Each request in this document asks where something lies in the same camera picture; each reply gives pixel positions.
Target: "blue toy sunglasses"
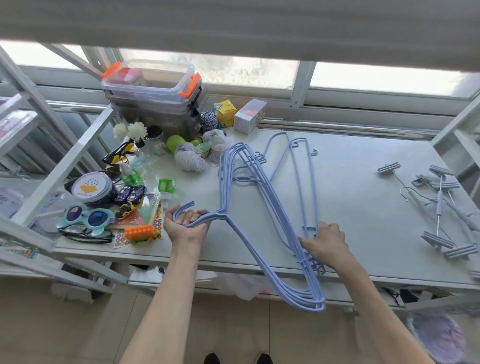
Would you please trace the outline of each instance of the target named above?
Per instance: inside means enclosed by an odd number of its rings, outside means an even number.
[[[92,231],[93,236],[103,233],[108,224],[115,222],[115,214],[106,208],[88,210],[84,204],[73,204],[65,209],[57,228],[62,229],[73,224],[83,224]]]

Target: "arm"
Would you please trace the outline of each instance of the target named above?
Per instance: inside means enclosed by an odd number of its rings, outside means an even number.
[[[189,210],[172,221],[178,206],[165,215],[164,227],[172,241],[167,270],[120,364],[183,363],[200,248],[209,223],[183,226],[206,210]]]
[[[315,259],[338,273],[384,363],[434,363],[380,296],[337,224],[319,222],[316,239],[299,237],[299,241]]]

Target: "orange toy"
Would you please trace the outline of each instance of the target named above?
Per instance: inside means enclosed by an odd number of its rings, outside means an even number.
[[[138,243],[157,239],[160,237],[160,232],[156,230],[153,225],[142,225],[125,229],[124,236],[131,242]]]

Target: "floor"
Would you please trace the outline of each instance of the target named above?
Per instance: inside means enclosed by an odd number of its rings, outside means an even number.
[[[50,294],[50,284],[0,279],[0,362],[118,363],[151,298],[118,286],[92,305],[63,302]],[[470,359],[480,362],[480,325],[466,316],[458,321]],[[185,363],[202,364],[209,352],[228,364],[253,364],[262,352],[275,364],[379,363],[360,318],[339,307],[313,315],[279,301],[196,294]]]

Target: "white flower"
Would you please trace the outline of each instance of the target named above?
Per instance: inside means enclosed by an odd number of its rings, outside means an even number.
[[[128,136],[138,142],[147,137],[147,128],[142,122],[134,122],[128,126]]]
[[[117,124],[113,127],[113,133],[117,138],[123,140],[128,133],[127,126],[124,123]]]

